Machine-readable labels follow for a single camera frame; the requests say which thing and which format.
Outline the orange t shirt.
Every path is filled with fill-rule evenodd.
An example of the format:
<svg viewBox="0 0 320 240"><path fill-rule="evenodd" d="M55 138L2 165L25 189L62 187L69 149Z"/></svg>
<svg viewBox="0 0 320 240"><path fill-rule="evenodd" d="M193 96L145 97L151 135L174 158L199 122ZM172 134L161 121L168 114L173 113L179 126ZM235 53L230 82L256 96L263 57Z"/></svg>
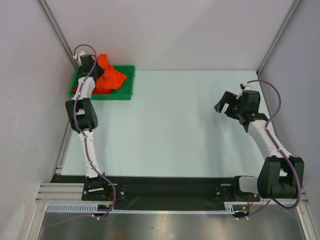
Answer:
<svg viewBox="0 0 320 240"><path fill-rule="evenodd" d="M104 74L97 79L95 88L118 90L127 80L123 73L115 70L113 65L109 63L105 53L98 55L97 63L104 69Z"/></svg>

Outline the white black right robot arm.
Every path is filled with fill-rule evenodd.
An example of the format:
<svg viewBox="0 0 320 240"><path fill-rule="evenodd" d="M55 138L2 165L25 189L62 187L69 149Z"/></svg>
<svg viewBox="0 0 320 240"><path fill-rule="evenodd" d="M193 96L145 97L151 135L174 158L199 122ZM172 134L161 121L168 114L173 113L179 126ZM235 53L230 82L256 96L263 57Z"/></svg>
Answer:
<svg viewBox="0 0 320 240"><path fill-rule="evenodd" d="M263 166L258 176L239 176L238 183L230 188L231 196L242 201L249 193L263 199L301 199L304 161L286 150L275 134L267 127L268 118L259 112L261 96L258 91L244 90L241 96L226 91L214 106L221 113L237 120L256 143Z"/></svg>

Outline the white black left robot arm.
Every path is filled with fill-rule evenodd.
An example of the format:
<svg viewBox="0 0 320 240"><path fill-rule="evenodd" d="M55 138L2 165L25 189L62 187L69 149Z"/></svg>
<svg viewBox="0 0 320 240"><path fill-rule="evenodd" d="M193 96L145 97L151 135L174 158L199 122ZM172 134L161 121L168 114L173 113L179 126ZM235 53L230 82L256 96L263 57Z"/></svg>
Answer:
<svg viewBox="0 0 320 240"><path fill-rule="evenodd" d="M96 82L104 69L92 54L81 51L74 57L80 63L77 87L72 99L65 102L65 108L70 126L78 134L84 152L86 173L81 199L110 201L112 186L106 180L95 151L94 130L98 127L98 117L91 101Z"/></svg>

